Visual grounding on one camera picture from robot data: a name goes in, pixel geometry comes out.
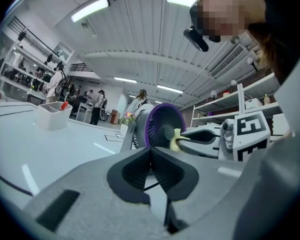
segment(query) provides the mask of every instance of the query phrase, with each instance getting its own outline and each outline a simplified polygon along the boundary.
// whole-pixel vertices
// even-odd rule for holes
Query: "floor marking line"
[[[226,168],[226,167],[219,167],[217,170],[218,173],[224,174],[224,175],[228,175],[228,176],[233,176],[236,178],[239,178],[241,176],[241,171],[239,170],[233,170],[230,168]]]
[[[22,165],[22,171],[23,171],[26,183],[28,184],[31,193],[35,197],[37,194],[39,194],[40,189],[38,188],[38,186],[35,182],[35,179],[32,176],[27,164]]]
[[[105,150],[105,151],[107,151],[107,152],[109,152],[109,153],[111,153],[111,154],[115,154],[115,153],[116,153],[116,152],[113,152],[113,151],[110,150],[110,149],[107,149],[107,148],[104,147],[104,146],[99,145],[98,143],[93,143],[93,145],[95,145],[95,146],[97,146],[98,148],[103,149],[103,150]]]

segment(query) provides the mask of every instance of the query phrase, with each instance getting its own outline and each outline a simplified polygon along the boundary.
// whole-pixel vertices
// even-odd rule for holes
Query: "woman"
[[[134,114],[143,104],[151,104],[145,89],[140,90],[138,96],[133,99],[126,111]]]
[[[299,60],[300,0],[197,0],[192,9],[192,22],[205,36],[247,30],[281,84]]]
[[[95,100],[93,101],[93,110],[92,110],[92,115],[91,115],[91,125],[98,125],[98,121],[100,118],[100,110],[105,107],[103,105],[105,104],[106,101],[106,95],[104,90],[98,91],[98,95],[96,96]]]
[[[56,72],[51,77],[50,82],[45,86],[45,89],[48,90],[48,94],[46,95],[45,103],[56,102],[56,87],[58,86],[61,79],[65,78],[65,74],[63,72],[62,67],[57,67]]]

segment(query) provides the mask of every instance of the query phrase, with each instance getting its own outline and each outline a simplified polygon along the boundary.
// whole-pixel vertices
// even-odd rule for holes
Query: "red object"
[[[61,105],[59,111],[65,110],[65,108],[66,108],[66,106],[67,106],[68,104],[69,104],[69,102],[68,102],[68,101],[65,101],[65,102]]]

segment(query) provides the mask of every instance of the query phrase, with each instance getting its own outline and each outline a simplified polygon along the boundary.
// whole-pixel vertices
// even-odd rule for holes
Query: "vr headset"
[[[183,31],[183,35],[194,45],[195,48],[202,52],[209,50],[208,44],[204,40],[204,36],[208,37],[210,41],[219,43],[221,40],[220,35],[212,35],[211,31],[205,30],[204,19],[202,13],[200,15],[198,0],[190,7],[190,17],[192,26]]]

